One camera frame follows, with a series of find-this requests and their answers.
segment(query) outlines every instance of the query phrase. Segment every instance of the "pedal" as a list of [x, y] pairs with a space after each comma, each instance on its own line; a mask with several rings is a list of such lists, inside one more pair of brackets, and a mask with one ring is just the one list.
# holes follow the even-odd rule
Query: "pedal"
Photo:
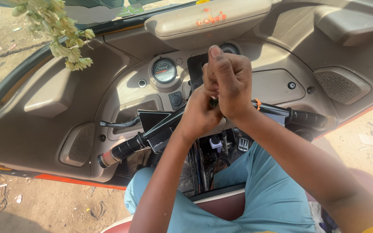
[[248, 151], [248, 139], [246, 138], [239, 138], [238, 139], [238, 150], [240, 151]]

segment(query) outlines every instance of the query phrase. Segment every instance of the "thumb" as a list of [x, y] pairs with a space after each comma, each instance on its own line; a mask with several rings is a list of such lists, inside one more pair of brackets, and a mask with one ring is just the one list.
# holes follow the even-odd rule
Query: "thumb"
[[238, 81], [234, 75], [231, 61], [224, 55], [221, 48], [213, 45], [208, 53], [208, 63], [217, 78], [220, 89], [235, 86]]

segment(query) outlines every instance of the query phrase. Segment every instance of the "sticker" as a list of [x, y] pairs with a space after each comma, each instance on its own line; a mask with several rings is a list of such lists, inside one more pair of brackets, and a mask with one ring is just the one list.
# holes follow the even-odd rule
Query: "sticker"
[[132, 14], [139, 14], [145, 12], [140, 3], [132, 4], [127, 7], [119, 7], [111, 9], [115, 12], [117, 17], [125, 17]]

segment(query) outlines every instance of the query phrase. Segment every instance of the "hand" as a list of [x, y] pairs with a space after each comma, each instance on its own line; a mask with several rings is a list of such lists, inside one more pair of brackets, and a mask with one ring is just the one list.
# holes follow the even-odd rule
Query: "hand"
[[251, 103], [251, 64], [245, 56], [225, 54], [214, 45], [203, 66], [207, 95], [218, 97], [221, 112], [235, 121], [254, 111]]
[[220, 123], [223, 114], [218, 106], [210, 107], [210, 98], [205, 94], [204, 86], [195, 89], [189, 97], [182, 119], [175, 129], [186, 140], [194, 141]]

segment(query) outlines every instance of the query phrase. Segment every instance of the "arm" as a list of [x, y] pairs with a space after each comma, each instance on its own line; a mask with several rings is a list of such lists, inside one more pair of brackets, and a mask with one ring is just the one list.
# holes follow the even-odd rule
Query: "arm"
[[373, 195], [348, 168], [252, 106], [248, 58], [223, 54], [217, 46], [209, 54], [204, 84], [208, 95], [219, 97], [221, 112], [269, 152], [344, 232], [360, 233], [372, 227]]
[[179, 177], [189, 148], [199, 136], [213, 129], [222, 118], [211, 109], [203, 87], [189, 98], [182, 119], [139, 201], [130, 232], [166, 232], [171, 219]]

